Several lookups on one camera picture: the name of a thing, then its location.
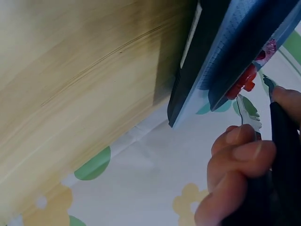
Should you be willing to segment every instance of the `finger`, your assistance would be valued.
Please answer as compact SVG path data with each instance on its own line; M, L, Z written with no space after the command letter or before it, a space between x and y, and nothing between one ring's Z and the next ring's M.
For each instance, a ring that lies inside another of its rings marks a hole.
M209 191L212 191L229 171L239 171L250 178L262 176L271 167L275 155L276 147L272 141L256 141L219 151L208 164Z
M296 90L285 89L277 86L273 91L274 100L279 103L286 113L301 125L301 93Z
M195 213L197 226L217 226L245 199L246 178L237 171L228 172L218 186L199 205Z
M226 132L230 132L230 131L236 129L237 127L238 127L238 126L229 126L229 127L226 129L225 133L226 133Z
M229 127L221 134L211 148L211 154L215 155L229 145L243 145L255 140L255 131L249 124L234 128Z

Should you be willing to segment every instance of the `floral tablecloth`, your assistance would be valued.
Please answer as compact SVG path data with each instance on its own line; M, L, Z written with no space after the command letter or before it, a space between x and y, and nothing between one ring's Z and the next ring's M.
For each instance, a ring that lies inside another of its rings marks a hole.
M271 139L263 77L301 91L296 62L289 47L281 48L256 77L254 90L242 93L249 114L259 115L263 139ZM35 206L8 225L194 226L194 210L207 194L211 145L229 125L241 123L236 104L229 101L214 113L200 106L177 130L169 127L162 106L63 179L55 192L37 195Z

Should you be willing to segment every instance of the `wooden board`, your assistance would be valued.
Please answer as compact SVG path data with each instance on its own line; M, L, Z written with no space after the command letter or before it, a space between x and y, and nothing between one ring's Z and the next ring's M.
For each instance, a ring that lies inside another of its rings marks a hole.
M0 221L170 93L188 0L0 0Z

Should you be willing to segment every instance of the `yellow flower pattern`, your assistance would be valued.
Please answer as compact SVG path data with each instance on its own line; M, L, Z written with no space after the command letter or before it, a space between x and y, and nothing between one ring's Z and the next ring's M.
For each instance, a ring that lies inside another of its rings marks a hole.
M53 193L46 194L47 205L45 209L34 208L30 213L23 214L24 226L69 226L70 217L67 210L72 203L71 189L58 184Z
M175 197L173 203L173 209L179 215L179 226L195 226L194 213L190 206L194 202L201 202L208 194L207 190L200 192L193 183L183 188L182 195Z

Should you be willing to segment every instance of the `wood grain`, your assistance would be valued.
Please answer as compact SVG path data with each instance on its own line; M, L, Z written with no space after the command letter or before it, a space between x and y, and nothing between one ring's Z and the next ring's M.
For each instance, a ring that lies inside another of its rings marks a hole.
M0 221L168 98L189 0L0 0Z

